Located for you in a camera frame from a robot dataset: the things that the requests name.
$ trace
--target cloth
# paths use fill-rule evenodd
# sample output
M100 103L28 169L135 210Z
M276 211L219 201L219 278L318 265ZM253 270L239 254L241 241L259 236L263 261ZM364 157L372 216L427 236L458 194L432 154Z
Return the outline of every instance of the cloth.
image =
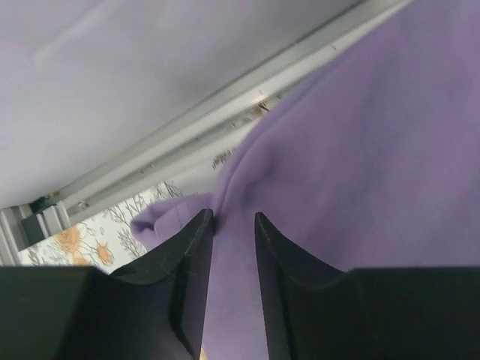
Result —
M341 270L480 263L479 34L480 1L414 1L265 117L212 194L131 224L152 248L214 209L209 359L268 358L256 212Z

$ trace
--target purple cloth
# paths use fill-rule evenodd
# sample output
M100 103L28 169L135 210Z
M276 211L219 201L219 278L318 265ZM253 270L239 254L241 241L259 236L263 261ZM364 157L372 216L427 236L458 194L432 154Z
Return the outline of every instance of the purple cloth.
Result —
M268 358L256 212L343 270L480 263L479 35L480 1L414 1L265 117L213 194L133 221L153 248L214 209L209 359Z

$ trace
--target purple fabric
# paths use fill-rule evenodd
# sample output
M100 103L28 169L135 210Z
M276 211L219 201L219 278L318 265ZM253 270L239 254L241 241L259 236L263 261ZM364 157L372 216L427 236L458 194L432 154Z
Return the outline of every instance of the purple fabric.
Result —
M416 0L249 134L212 195L153 205L150 248L211 206L204 346L267 359L254 214L343 270L480 263L480 1Z

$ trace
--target orange flower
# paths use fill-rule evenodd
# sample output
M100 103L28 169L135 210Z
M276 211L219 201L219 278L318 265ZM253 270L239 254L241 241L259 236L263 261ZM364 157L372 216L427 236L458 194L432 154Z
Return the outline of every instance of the orange flower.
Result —
M106 265L106 264L113 264L113 260L115 259L113 257L112 251L107 247L107 244L105 245L100 245L97 243L97 255L98 259Z
M80 234L77 227L72 226L55 235L55 240L65 253L74 253L80 245Z
M73 264L78 266L88 266L89 262L85 257L75 257L73 258Z

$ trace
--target purple towel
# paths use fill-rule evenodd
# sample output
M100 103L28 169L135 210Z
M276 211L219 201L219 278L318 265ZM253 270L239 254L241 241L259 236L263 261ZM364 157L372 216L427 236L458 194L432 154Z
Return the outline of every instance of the purple towel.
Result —
M214 209L209 359L268 358L256 212L343 270L480 264L479 38L479 0L414 1L265 117L213 194L133 221L153 248Z

